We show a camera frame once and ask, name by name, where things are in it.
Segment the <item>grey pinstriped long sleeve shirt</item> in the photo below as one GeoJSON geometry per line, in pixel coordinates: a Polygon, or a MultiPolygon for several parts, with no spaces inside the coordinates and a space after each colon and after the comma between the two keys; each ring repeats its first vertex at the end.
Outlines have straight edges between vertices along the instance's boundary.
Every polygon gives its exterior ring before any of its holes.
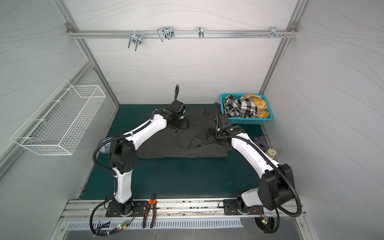
{"type": "Polygon", "coordinates": [[[228,143],[208,139],[216,126],[213,109],[199,110],[188,116],[181,129],[166,127],[146,140],[137,150],[139,159],[225,158],[233,148],[228,143]]]}

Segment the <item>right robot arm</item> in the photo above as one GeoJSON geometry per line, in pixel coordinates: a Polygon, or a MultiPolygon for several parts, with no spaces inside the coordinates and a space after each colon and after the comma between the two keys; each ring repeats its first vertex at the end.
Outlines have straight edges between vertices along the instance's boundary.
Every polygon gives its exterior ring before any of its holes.
{"type": "Polygon", "coordinates": [[[290,212],[290,215],[300,215],[302,206],[291,167],[270,158],[241,126],[232,125],[225,114],[215,116],[215,124],[216,127],[210,129],[207,137],[220,144],[230,144],[248,161],[260,178],[258,188],[240,194],[239,209],[263,206],[270,211],[282,210],[283,204],[295,200],[297,210],[295,213],[290,212]]]}

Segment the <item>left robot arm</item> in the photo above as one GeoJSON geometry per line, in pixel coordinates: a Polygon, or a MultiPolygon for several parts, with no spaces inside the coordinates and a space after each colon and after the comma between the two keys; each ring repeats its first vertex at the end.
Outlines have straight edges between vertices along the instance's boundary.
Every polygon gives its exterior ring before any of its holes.
{"type": "Polygon", "coordinates": [[[174,100],[168,107],[154,110],[151,118],[111,142],[109,160],[113,165],[115,189],[113,202],[121,211],[132,206],[132,174],[138,163],[137,150],[150,137],[169,125],[183,125],[185,104],[174,100]]]}

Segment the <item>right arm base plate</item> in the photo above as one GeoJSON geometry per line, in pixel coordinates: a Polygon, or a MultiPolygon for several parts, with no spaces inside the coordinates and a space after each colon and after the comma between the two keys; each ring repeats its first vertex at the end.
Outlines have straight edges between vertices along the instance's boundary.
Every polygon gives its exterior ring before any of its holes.
{"type": "Polygon", "coordinates": [[[226,216],[234,215],[257,215],[263,216],[263,206],[247,206],[243,200],[235,199],[224,199],[218,203],[218,207],[224,209],[226,216]]]}

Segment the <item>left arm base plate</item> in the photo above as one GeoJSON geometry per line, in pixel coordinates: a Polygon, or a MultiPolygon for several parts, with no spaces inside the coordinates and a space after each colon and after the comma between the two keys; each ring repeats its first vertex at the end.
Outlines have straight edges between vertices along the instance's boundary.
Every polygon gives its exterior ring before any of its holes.
{"type": "Polygon", "coordinates": [[[126,217],[143,217],[145,215],[148,201],[133,201],[130,210],[126,213],[121,212],[115,203],[110,202],[105,214],[108,218],[126,218],[126,217]]]}

